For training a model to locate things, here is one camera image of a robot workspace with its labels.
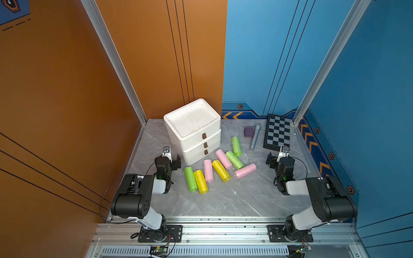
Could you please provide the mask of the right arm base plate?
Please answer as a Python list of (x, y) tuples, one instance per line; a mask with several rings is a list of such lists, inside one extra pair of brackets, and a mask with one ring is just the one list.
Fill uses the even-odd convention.
[(312, 243), (314, 241), (311, 230), (300, 231), (295, 227), (286, 227), (285, 225), (268, 225), (267, 231), (271, 243)]

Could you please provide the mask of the white drawer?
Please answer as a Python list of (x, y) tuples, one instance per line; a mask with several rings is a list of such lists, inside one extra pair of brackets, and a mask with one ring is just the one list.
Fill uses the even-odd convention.
[(210, 131), (210, 132), (196, 134), (190, 139), (181, 141), (180, 144), (183, 148), (194, 147), (198, 144), (204, 143), (205, 141), (212, 140), (213, 138), (220, 136), (220, 133), (221, 133), (221, 129), (215, 132)]

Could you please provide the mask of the white three-drawer cabinet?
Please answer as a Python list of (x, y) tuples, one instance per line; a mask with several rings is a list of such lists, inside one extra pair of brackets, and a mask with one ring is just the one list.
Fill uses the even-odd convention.
[(183, 148), (181, 141), (190, 139), (196, 134), (215, 132), (221, 129), (221, 117), (215, 109), (204, 99), (199, 98), (172, 112), (164, 115), (168, 135), (173, 150), (190, 166), (211, 154), (220, 147), (220, 136), (205, 141), (194, 147)]

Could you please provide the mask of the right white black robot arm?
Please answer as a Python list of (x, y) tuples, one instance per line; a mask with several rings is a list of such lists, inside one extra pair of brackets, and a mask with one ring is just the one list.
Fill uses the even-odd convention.
[(275, 170), (274, 185), (283, 195), (308, 196), (311, 207), (287, 217), (286, 234), (304, 233), (334, 220), (356, 218), (357, 206), (336, 177), (294, 179), (295, 159), (289, 155), (269, 154), (266, 164)]

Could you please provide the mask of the pink roll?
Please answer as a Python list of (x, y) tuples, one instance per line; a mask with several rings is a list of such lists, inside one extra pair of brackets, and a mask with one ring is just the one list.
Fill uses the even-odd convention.
[(229, 158), (226, 156), (226, 154), (224, 153), (222, 149), (218, 149), (215, 154), (218, 160), (220, 161), (220, 163), (224, 166), (226, 170), (229, 170), (233, 167), (233, 164), (231, 163), (231, 161), (229, 160)]
[(210, 159), (205, 159), (203, 161), (203, 165), (204, 165), (205, 181), (207, 183), (213, 182), (214, 181), (214, 174), (213, 174), (212, 161)]
[(257, 167), (254, 163), (247, 165), (237, 171), (234, 172), (234, 176), (236, 179), (241, 179), (244, 176), (247, 176), (257, 170)]

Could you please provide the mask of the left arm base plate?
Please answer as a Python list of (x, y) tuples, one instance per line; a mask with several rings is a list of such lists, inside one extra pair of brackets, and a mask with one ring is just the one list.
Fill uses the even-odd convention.
[(180, 243), (182, 240), (182, 225), (161, 226), (159, 230), (142, 228), (138, 235), (139, 243)]

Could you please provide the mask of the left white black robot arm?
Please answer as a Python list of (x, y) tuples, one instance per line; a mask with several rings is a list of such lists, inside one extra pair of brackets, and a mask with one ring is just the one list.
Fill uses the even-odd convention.
[(172, 172), (181, 168), (181, 157), (172, 160), (163, 154), (154, 160), (157, 172), (153, 175), (127, 174), (111, 204), (111, 214), (132, 219), (148, 233), (166, 234), (165, 217), (151, 207), (153, 194), (167, 194), (173, 184)]

